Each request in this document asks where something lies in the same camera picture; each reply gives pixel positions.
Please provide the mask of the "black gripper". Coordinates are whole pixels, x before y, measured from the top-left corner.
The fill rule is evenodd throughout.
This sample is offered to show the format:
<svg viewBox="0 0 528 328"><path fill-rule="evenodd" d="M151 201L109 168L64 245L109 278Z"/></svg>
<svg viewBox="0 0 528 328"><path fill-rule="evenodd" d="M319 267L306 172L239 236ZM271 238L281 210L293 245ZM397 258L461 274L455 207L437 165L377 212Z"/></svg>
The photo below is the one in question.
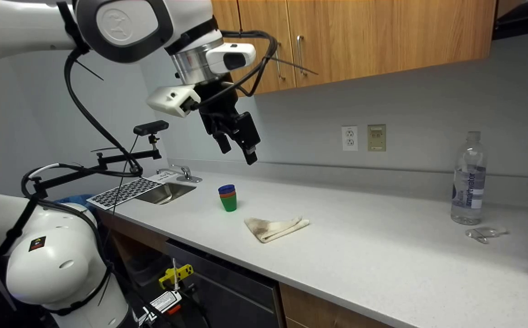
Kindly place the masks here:
<svg viewBox="0 0 528 328"><path fill-rule="evenodd" d="M222 154L230 154L230 143L235 141L242 147L244 161L248 167L257 163L257 128L248 112L237 112L237 94L222 81L199 85L200 119L206 132L217 141Z"/></svg>

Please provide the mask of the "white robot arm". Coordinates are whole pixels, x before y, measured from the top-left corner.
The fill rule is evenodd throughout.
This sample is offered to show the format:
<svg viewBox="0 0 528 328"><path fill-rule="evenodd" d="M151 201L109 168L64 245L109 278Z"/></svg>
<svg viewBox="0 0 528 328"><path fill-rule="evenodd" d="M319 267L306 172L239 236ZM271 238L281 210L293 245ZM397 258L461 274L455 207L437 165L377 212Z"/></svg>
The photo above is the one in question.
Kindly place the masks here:
<svg viewBox="0 0 528 328"><path fill-rule="evenodd" d="M228 45L211 0L0 0L0 59L66 50L68 61L95 52L111 63L139 63L164 50L180 63L184 86L153 94L164 112L197 110L222 150L239 145L257 159L259 134L235 112L233 70L253 63L255 48ZM13 300L48 311L73 328L120 328L129 314L117 276L106 265L97 225L78 209L0 196L0 260Z"/></svg>

